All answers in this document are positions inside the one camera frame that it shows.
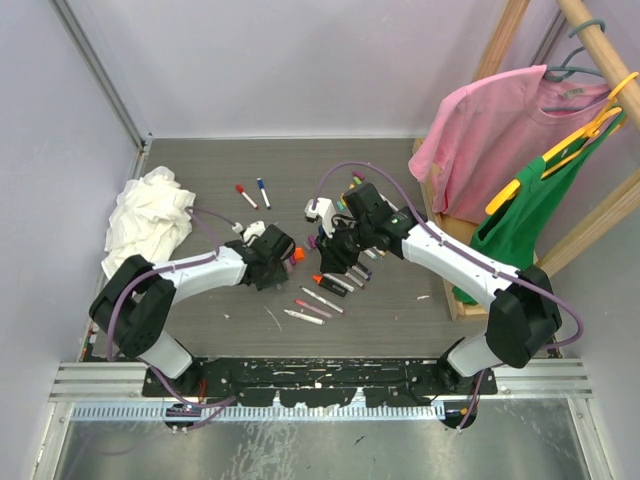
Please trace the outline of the orange capped black highlighter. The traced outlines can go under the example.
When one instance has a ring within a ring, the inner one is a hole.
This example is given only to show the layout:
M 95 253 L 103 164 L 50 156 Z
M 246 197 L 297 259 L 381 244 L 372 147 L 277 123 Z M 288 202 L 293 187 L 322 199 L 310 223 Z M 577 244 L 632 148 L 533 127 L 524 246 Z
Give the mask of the orange capped black highlighter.
M 313 275 L 312 278 L 320 288 L 327 290 L 335 295 L 345 297 L 348 293 L 348 290 L 345 287 L 338 284 L 336 281 L 331 280 L 326 275 Z

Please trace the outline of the pink barcode labelled pen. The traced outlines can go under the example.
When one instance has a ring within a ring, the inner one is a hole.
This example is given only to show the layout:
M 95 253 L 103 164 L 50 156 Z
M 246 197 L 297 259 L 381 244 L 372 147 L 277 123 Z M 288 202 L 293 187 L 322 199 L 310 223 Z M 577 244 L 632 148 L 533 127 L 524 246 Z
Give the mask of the pink barcode labelled pen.
M 301 308 L 309 310 L 311 312 L 314 312 L 317 315 L 320 315 L 320 316 L 322 316 L 324 318 L 332 318 L 333 317 L 333 315 L 331 313 L 329 313 L 329 312 L 327 312 L 327 311 L 325 311 L 325 310 L 323 310 L 321 308 L 318 308 L 318 307 L 316 307 L 314 305 L 311 305 L 311 304 L 309 304 L 309 303 L 307 303 L 307 302 L 305 302 L 305 301 L 303 301 L 301 299 L 295 299 L 294 301 Z

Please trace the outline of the red capped white marker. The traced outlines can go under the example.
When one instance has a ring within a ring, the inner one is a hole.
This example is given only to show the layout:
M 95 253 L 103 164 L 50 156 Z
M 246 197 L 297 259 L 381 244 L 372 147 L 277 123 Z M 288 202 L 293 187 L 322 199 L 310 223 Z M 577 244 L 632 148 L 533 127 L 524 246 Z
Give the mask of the red capped white marker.
M 253 209 L 257 210 L 259 208 L 258 204 L 249 196 L 241 184 L 236 184 L 235 189 Z

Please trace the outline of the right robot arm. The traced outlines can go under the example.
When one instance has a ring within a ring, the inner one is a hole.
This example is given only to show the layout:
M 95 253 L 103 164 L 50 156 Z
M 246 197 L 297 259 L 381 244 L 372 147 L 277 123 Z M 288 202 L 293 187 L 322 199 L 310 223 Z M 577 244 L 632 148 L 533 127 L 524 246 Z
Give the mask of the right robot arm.
M 327 198 L 310 200 L 304 210 L 307 221 L 320 224 L 315 244 L 321 272 L 344 273 L 362 252 L 376 248 L 462 288 L 487 311 L 484 333 L 457 341 L 438 358 L 434 375 L 444 391 L 462 393 L 477 373 L 499 364 L 525 367 L 559 330 L 549 278 L 539 268 L 520 271 L 480 254 L 414 208 L 394 209 L 371 183 L 344 200 L 346 214 Z

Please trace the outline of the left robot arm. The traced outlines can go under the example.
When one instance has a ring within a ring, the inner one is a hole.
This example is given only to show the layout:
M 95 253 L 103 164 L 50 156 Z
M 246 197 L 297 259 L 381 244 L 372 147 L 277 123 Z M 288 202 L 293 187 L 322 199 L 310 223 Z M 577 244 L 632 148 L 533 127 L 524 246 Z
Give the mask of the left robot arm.
M 200 372 L 194 356 L 165 330 L 173 305 L 209 290 L 236 285 L 261 291 L 288 280 L 285 261 L 295 242 L 277 226 L 255 222 L 217 250 L 163 264 L 126 259 L 89 307 L 109 346 L 139 358 L 164 376 L 178 396 L 194 393 Z

